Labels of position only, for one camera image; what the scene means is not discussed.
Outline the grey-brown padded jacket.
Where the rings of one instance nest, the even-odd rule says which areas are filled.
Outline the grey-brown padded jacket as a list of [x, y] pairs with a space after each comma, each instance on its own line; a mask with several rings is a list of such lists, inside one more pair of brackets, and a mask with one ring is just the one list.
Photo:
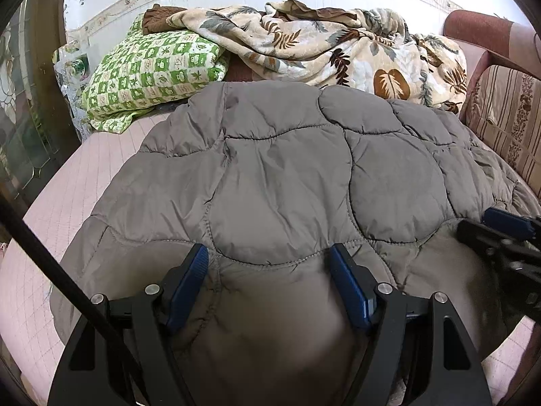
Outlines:
[[449, 112], [342, 86], [211, 84], [149, 132], [61, 264], [86, 294], [119, 299], [205, 245], [205, 283], [173, 342], [195, 402], [337, 405], [363, 342], [329, 248], [405, 293], [446, 293], [487, 356], [516, 317], [455, 230], [493, 206], [540, 212]]

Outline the pink quilted bed cover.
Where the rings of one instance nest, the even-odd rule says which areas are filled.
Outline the pink quilted bed cover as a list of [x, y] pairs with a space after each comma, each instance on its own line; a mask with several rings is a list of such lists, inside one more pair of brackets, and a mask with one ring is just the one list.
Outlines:
[[[95, 133], [62, 165], [24, 220], [56, 260], [121, 166], [164, 114], [143, 117], [122, 134]], [[1, 251], [1, 338], [31, 401], [44, 405], [63, 345], [49, 307], [51, 285], [15, 242]], [[534, 323], [524, 317], [483, 362], [495, 403], [515, 400], [540, 367]]]

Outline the red-brown headboard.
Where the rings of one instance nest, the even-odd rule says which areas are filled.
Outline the red-brown headboard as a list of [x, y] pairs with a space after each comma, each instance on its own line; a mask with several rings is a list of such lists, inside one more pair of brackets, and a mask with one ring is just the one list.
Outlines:
[[540, 36], [533, 27], [478, 12], [455, 10], [444, 22], [443, 35], [460, 45], [467, 61], [467, 94], [459, 117], [465, 115], [483, 71], [492, 65], [540, 77]]

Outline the wooden glass-door wardrobe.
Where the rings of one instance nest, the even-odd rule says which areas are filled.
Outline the wooden glass-door wardrobe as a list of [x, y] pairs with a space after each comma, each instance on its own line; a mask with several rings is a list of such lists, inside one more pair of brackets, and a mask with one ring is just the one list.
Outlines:
[[64, 0], [22, 0], [1, 31], [1, 194], [24, 216], [80, 145], [53, 69]]

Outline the beige leaf-print blanket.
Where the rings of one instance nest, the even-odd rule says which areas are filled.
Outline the beige leaf-print blanket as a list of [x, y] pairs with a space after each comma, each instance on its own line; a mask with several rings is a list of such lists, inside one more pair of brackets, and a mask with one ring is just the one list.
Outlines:
[[390, 9], [310, 9], [297, 0], [263, 11], [190, 8], [166, 19], [237, 55], [262, 79], [343, 85], [383, 99], [460, 112], [466, 57], [453, 40], [414, 34]]

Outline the green white patterned pillow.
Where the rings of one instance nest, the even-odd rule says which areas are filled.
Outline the green white patterned pillow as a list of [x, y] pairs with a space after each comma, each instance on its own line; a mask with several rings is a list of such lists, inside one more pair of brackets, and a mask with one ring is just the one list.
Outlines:
[[145, 35], [142, 20], [139, 14], [103, 56], [81, 95], [97, 131], [121, 134], [156, 106], [186, 99], [228, 72], [222, 47], [186, 29]]

